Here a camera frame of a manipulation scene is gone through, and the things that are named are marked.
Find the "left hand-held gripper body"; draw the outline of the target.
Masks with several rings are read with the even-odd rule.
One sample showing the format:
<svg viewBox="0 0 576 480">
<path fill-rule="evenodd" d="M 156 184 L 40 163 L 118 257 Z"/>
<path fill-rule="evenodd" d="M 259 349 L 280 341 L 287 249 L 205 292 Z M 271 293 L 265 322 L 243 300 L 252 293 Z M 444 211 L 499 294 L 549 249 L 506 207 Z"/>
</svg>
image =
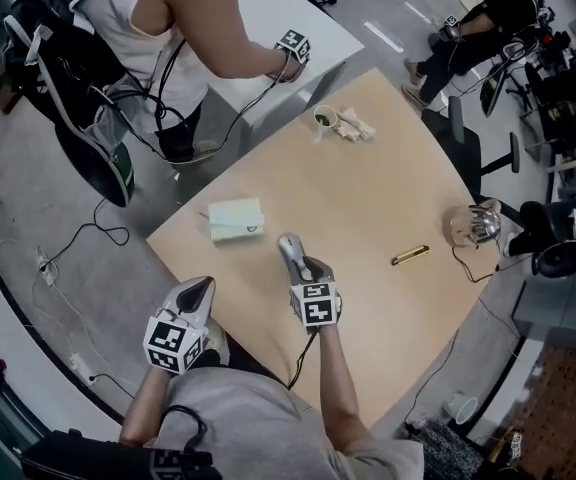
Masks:
<svg viewBox="0 0 576 480">
<path fill-rule="evenodd" d="M 205 350 L 206 326 L 197 328 L 168 310 L 150 316 L 143 339 L 150 366 L 184 374 Z"/>
</svg>

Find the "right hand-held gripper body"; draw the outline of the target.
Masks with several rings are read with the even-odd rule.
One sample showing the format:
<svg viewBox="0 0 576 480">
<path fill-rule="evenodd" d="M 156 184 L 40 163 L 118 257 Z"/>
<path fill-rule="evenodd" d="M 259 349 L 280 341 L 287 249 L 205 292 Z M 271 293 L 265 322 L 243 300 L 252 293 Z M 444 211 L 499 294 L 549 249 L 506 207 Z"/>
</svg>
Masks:
<svg viewBox="0 0 576 480">
<path fill-rule="evenodd" d="M 342 297 L 335 278 L 333 282 L 290 286 L 289 294 L 292 311 L 309 334 L 338 323 Z"/>
</svg>

